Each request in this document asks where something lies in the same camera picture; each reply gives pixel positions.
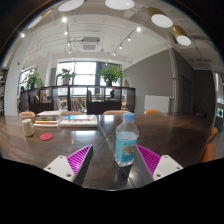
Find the plastic bottle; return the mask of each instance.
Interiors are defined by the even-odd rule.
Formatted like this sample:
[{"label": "plastic bottle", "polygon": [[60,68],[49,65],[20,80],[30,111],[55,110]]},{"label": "plastic bottle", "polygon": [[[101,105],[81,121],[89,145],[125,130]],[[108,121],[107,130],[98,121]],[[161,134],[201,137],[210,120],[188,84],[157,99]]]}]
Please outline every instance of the plastic bottle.
[{"label": "plastic bottle", "polygon": [[134,124],[135,114],[124,113],[123,123],[116,129],[115,161],[118,166],[128,166],[134,161],[135,144],[139,136],[138,128]]}]

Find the table surface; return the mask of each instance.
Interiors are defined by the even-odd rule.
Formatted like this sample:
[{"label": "table surface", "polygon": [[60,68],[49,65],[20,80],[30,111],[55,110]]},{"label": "table surface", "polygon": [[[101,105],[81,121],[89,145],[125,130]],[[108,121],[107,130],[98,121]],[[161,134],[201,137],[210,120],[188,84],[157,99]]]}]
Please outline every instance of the table surface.
[{"label": "table surface", "polygon": [[[97,119],[97,128],[35,127],[34,136],[25,137],[20,117],[1,117],[0,152],[5,159],[43,169],[59,155],[68,156],[93,144],[84,188],[121,190],[144,186],[135,161],[129,174],[114,161],[116,128],[122,116],[98,115]],[[212,128],[211,120],[180,113],[136,115],[135,124],[139,129],[138,145],[160,156],[169,155],[183,167],[200,161]],[[43,133],[52,133],[53,138],[41,141]]]}]

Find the white cup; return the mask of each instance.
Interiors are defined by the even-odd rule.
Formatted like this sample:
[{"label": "white cup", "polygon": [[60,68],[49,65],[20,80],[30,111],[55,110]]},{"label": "white cup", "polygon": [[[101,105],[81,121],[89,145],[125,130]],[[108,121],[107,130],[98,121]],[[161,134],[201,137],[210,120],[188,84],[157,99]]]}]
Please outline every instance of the white cup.
[{"label": "white cup", "polygon": [[22,128],[25,136],[32,136],[34,134],[34,128],[31,119],[23,120]]}]

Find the pink coaster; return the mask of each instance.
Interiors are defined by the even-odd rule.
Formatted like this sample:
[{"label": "pink coaster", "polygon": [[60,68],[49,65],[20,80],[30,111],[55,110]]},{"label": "pink coaster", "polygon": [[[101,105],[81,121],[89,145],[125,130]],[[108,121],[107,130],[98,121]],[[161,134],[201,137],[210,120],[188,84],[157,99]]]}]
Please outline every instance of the pink coaster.
[{"label": "pink coaster", "polygon": [[45,133],[40,136],[40,139],[43,141],[50,140],[51,138],[53,138],[53,135],[51,133]]}]

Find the magenta striped object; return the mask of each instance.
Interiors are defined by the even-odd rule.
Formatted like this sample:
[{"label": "magenta striped object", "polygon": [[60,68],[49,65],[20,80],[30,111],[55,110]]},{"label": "magenta striped object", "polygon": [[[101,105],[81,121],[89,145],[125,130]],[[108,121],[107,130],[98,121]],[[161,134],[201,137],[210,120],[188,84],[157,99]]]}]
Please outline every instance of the magenta striped object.
[{"label": "magenta striped object", "polygon": [[161,156],[140,145],[136,145],[136,147],[141,153],[141,156],[143,158],[143,161],[145,162],[146,167],[148,168],[148,171],[150,172],[151,176],[153,176],[156,167],[161,159]]},{"label": "magenta striped object", "polygon": [[88,145],[78,151],[72,153],[71,155],[67,156],[67,160],[69,165],[71,166],[74,174],[76,175],[81,167],[88,150],[91,148],[92,145]]}]

